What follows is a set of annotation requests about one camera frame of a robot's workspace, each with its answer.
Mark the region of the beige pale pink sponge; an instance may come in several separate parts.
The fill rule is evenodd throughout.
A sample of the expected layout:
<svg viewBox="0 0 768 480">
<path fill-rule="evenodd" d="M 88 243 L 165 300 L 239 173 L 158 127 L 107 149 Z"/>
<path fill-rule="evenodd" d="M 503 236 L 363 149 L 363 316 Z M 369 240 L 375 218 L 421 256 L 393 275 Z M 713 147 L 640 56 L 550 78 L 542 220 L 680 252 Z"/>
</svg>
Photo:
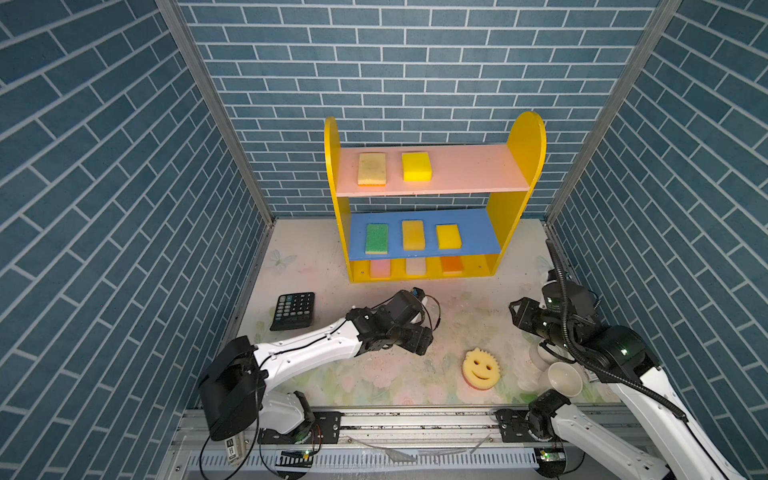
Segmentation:
<svg viewBox="0 0 768 480">
<path fill-rule="evenodd" d="M 424 277 L 427 274 L 425 258 L 408 258 L 406 260 L 406 275 L 408 277 Z"/>
</svg>

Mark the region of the orange sponge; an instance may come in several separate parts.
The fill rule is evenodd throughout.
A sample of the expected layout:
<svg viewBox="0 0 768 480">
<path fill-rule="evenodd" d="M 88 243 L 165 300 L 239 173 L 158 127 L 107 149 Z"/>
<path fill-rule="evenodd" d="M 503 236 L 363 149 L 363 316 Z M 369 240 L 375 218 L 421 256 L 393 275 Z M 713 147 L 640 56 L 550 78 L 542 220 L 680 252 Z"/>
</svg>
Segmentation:
<svg viewBox="0 0 768 480">
<path fill-rule="evenodd" d="M 440 261 L 442 273 L 446 276 L 461 275 L 464 271 L 460 256 L 441 257 Z"/>
</svg>

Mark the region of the green sponge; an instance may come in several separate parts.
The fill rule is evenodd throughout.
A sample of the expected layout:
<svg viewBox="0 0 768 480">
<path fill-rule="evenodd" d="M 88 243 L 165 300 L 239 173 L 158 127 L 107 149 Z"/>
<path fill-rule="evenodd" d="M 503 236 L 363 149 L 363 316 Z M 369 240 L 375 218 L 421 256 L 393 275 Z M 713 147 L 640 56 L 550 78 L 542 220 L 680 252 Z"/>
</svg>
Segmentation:
<svg viewBox="0 0 768 480">
<path fill-rule="evenodd" d="M 366 255 L 386 255 L 388 253 L 389 229 L 386 223 L 366 225 L 364 252 Z"/>
</svg>

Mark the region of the yellow sponge rectangle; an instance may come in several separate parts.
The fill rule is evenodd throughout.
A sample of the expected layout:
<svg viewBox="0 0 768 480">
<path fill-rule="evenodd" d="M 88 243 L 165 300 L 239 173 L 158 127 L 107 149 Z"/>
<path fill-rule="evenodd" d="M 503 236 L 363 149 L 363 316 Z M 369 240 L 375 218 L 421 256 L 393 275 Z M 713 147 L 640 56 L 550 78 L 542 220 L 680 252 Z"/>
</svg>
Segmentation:
<svg viewBox="0 0 768 480">
<path fill-rule="evenodd" d="M 422 251 L 426 247 L 424 225 L 421 220 L 404 220 L 402 228 L 402 248 L 404 251 Z"/>
</svg>

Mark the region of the bright yellow sponge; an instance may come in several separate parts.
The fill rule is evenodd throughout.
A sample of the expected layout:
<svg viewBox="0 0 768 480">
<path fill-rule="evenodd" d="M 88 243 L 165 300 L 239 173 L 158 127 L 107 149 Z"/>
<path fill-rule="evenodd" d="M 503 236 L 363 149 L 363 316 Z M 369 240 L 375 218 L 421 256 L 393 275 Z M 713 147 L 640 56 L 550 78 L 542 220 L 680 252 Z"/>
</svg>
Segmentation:
<svg viewBox="0 0 768 480">
<path fill-rule="evenodd" d="M 429 182 L 432 167 L 427 152 L 405 152 L 401 155 L 403 180 L 405 182 Z"/>
<path fill-rule="evenodd" d="M 462 248 L 462 238 L 456 224 L 436 226 L 438 248 L 440 250 L 458 250 Z"/>
</svg>

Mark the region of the pale yellow tan sponge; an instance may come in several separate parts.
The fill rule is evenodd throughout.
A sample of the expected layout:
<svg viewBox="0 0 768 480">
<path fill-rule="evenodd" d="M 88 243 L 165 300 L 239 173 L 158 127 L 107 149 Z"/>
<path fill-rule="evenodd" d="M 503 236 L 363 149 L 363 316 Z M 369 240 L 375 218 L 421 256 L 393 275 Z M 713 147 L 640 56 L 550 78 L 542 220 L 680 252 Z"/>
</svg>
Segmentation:
<svg viewBox="0 0 768 480">
<path fill-rule="evenodd" d="M 383 152 L 360 153 L 358 157 L 357 185 L 385 186 L 387 183 L 386 154 Z"/>
</svg>

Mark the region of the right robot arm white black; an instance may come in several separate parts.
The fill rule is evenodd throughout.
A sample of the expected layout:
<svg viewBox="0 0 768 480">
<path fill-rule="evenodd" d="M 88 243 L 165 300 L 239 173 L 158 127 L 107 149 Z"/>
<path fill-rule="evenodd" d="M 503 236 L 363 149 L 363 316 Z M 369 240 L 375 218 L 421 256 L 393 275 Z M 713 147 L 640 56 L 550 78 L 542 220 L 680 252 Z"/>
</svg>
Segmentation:
<svg viewBox="0 0 768 480">
<path fill-rule="evenodd" d="M 529 404 L 530 434 L 580 449 L 620 479 L 738 479 L 672 386 L 658 357 L 629 327 L 603 325 L 596 300 L 570 281 L 553 241 L 543 302 L 523 297 L 509 305 L 515 327 L 566 352 L 608 386 L 629 409 L 660 455 L 653 457 L 589 420 L 563 393 L 549 388 Z"/>
</svg>

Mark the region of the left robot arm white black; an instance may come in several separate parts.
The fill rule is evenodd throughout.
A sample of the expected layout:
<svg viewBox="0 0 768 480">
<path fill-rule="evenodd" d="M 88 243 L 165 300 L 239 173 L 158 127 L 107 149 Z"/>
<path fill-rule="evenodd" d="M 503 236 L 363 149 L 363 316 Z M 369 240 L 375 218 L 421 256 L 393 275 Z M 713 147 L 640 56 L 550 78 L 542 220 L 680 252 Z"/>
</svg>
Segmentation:
<svg viewBox="0 0 768 480">
<path fill-rule="evenodd" d="M 425 355 L 437 325 L 427 307 L 430 298 L 420 288 L 400 290 L 287 340 L 229 341 L 198 379 L 211 440 L 224 441 L 254 426 L 265 430 L 268 440 L 302 442 L 316 427 L 315 414 L 303 393 L 283 394 L 278 386 L 326 364 L 393 347 Z"/>
</svg>

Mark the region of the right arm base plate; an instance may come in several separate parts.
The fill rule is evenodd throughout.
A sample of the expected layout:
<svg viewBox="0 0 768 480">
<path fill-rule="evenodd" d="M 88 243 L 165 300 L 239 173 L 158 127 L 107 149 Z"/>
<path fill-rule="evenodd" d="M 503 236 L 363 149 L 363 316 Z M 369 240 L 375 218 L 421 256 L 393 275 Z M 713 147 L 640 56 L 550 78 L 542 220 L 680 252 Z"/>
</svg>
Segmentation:
<svg viewBox="0 0 768 480">
<path fill-rule="evenodd" d="M 494 412 L 504 443 L 569 443 L 565 434 L 568 417 L 561 411 L 534 408 L 521 410 L 502 408 Z"/>
</svg>

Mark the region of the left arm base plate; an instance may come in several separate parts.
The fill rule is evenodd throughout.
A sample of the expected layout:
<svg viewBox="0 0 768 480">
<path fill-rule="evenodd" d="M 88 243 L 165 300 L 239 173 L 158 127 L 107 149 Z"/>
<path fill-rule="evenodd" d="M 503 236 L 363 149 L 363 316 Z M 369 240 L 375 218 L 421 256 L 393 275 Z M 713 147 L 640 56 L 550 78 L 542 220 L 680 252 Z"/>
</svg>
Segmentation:
<svg viewBox="0 0 768 480">
<path fill-rule="evenodd" d="M 312 426 L 309 426 L 309 423 L 305 421 L 287 434 L 278 433 L 274 429 L 262 428 L 258 441 L 265 445 L 337 444 L 342 416 L 340 411 L 316 411 Z"/>
</svg>

